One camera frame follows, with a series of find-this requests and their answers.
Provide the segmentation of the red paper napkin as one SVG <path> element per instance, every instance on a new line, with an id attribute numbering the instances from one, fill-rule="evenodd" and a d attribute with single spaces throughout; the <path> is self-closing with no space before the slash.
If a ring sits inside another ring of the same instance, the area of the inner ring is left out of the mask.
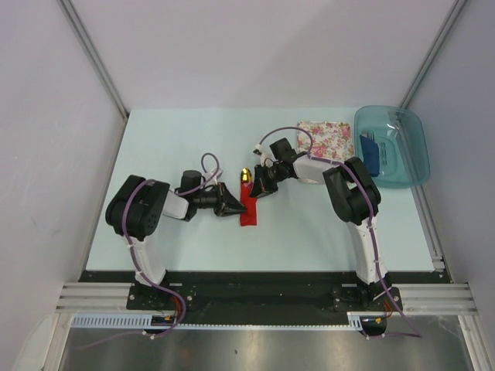
<path id="1" fill-rule="evenodd" d="M 250 197 L 252 184 L 241 185 L 241 203 L 246 211 L 240 215 L 241 226 L 256 226 L 258 224 L 256 198 Z"/>

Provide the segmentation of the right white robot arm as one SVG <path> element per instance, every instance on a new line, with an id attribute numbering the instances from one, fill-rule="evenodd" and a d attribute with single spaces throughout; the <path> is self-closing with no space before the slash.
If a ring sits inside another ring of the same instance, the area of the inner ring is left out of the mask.
<path id="1" fill-rule="evenodd" d="M 260 163 L 254 167 L 250 197 L 271 195 L 286 179 L 324 185 L 334 213 L 347 225 L 353 241 L 356 274 L 365 284 L 357 290 L 357 302 L 366 310 L 376 309 L 385 298 L 377 283 L 383 284 L 387 274 L 377 241 L 381 194 L 364 163 L 357 157 L 339 162 L 307 151 L 296 152 L 285 138 L 270 145 L 270 149 L 272 155 L 267 155 L 260 144 L 254 150 Z"/>

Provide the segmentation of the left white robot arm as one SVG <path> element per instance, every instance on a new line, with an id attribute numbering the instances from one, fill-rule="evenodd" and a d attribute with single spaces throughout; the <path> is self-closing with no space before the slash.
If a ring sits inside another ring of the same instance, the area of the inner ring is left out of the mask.
<path id="1" fill-rule="evenodd" d="M 135 280 L 147 286 L 143 298 L 153 308 L 164 308 L 171 299 L 170 289 L 161 284 L 166 268 L 158 262 L 150 242 L 161 218 L 189 221 L 199 209 L 212 209 L 219 217 L 247 211 L 213 174 L 186 170 L 175 192 L 167 182 L 130 175 L 108 204 L 106 223 L 125 238 L 135 266 Z"/>

